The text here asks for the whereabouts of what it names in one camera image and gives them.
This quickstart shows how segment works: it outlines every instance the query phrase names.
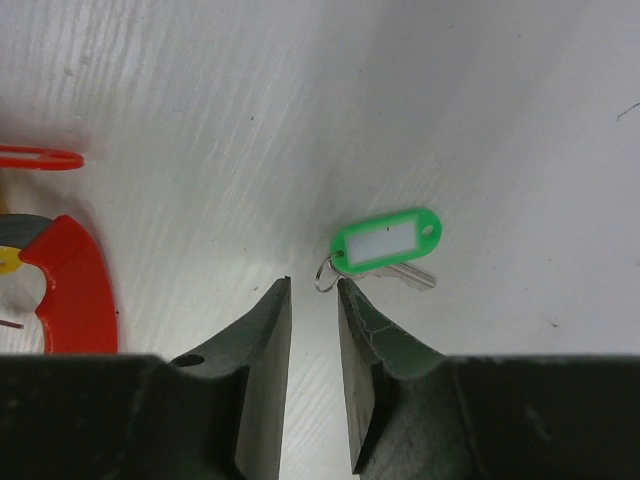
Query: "scratch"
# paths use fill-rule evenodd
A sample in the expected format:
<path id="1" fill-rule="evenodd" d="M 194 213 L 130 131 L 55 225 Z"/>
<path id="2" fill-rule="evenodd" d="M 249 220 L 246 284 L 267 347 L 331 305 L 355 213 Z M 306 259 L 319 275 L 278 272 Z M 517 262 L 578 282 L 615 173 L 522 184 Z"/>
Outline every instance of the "scratch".
<path id="1" fill-rule="evenodd" d="M 460 375 L 458 373 L 458 369 L 452 369 L 453 375 L 453 385 L 455 387 L 455 395 L 458 397 L 458 405 L 460 406 L 460 413 L 462 414 L 462 423 L 464 429 L 467 431 L 467 441 L 469 445 L 469 449 L 471 450 L 471 456 L 474 458 L 477 468 L 479 470 L 480 475 L 484 478 L 489 478 L 487 474 L 487 470 L 485 469 L 484 464 L 482 463 L 482 457 L 480 456 L 480 450 L 478 449 L 478 444 L 476 443 L 476 432 L 473 428 L 473 423 L 471 422 L 471 414 L 469 411 L 469 405 L 467 402 L 467 398 L 464 395 L 464 390 L 462 387 L 462 382 L 460 381 Z"/>
<path id="2" fill-rule="evenodd" d="M 538 433 L 538 436 L 545 442 L 549 443 L 551 441 L 551 433 L 540 414 L 531 405 L 525 405 L 524 413 L 531 421 L 531 425 Z"/>
<path id="3" fill-rule="evenodd" d="M 367 330 L 365 327 L 364 331 L 370 335 L 369 339 L 372 339 L 374 335 L 384 332 L 385 330 L 389 330 L 390 328 L 393 328 L 393 325 L 385 325 L 384 327 L 377 328 L 376 330 Z"/>
<path id="4" fill-rule="evenodd" d="M 630 108 L 626 109 L 624 112 L 622 112 L 620 115 L 618 115 L 618 118 L 616 119 L 616 122 L 619 122 L 622 117 L 624 117 L 627 113 L 629 113 L 631 110 L 633 110 L 636 107 L 640 107 L 640 102 L 636 103 L 635 105 L 632 105 Z"/>
<path id="5" fill-rule="evenodd" d="M 551 325 L 553 328 L 558 328 L 558 324 L 557 324 L 557 323 L 555 323 L 555 322 L 558 320 L 558 317 L 554 318 L 554 319 L 553 319 L 554 321 L 552 321 L 552 320 L 551 320 L 549 317 L 547 317 L 545 314 L 540 313 L 540 312 L 536 312 L 536 313 L 538 314 L 538 316 L 539 316 L 540 318 L 542 318 L 543 320 L 546 320 L 546 322 L 547 322 L 549 325 Z"/>

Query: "yellow object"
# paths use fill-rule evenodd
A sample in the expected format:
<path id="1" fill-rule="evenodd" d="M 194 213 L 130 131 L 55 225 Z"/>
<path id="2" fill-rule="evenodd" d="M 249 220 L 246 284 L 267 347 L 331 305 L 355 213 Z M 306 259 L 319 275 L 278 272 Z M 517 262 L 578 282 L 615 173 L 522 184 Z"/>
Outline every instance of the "yellow object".
<path id="1" fill-rule="evenodd" d="M 20 249 L 13 247 L 0 247 L 0 275 L 13 273 L 22 266 L 18 258 Z"/>

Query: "metal split ring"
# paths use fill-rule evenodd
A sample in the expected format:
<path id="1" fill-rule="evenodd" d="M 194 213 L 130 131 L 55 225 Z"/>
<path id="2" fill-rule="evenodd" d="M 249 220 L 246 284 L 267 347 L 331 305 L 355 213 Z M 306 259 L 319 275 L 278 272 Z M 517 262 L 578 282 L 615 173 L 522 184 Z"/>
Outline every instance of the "metal split ring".
<path id="1" fill-rule="evenodd" d="M 336 285 L 336 283 L 338 283 L 338 280 L 340 280 L 341 278 L 344 278 L 345 275 L 343 275 L 339 270 L 336 269 L 336 267 L 333 266 L 333 262 L 331 261 L 331 259 L 333 257 L 340 257 L 340 253 L 331 253 L 329 254 L 329 256 L 327 256 L 327 258 L 324 259 L 324 262 L 322 262 L 322 264 L 320 265 L 320 268 L 318 269 L 318 272 L 316 273 L 316 290 L 318 290 L 320 293 L 327 293 L 330 292 L 333 287 Z M 336 274 L 336 278 L 333 279 L 333 282 L 331 282 L 331 285 L 329 285 L 328 287 L 322 288 L 320 287 L 320 277 L 322 276 L 322 272 L 324 271 L 325 268 L 329 268 L 333 273 Z"/>

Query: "red plastic ring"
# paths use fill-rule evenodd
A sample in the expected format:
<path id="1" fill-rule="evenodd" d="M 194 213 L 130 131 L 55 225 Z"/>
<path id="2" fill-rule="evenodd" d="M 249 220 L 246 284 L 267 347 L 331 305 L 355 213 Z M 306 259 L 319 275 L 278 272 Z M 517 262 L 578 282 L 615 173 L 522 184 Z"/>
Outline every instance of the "red plastic ring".
<path id="1" fill-rule="evenodd" d="M 82 155 L 65 150 L 0 145 L 0 168 L 74 170 L 83 165 L 84 157 Z"/>

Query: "screw hole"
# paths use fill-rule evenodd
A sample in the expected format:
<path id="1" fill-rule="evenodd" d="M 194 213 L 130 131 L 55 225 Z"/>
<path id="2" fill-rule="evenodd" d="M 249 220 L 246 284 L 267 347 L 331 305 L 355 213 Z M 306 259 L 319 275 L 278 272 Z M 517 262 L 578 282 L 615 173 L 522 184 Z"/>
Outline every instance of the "screw hole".
<path id="1" fill-rule="evenodd" d="M 200 365 L 201 363 L 204 362 L 204 357 L 202 355 L 194 355 L 194 354 L 187 354 L 187 355 L 181 355 L 178 358 L 174 358 L 171 361 L 172 365 L 175 365 L 176 367 L 193 367 L 195 365 Z"/>

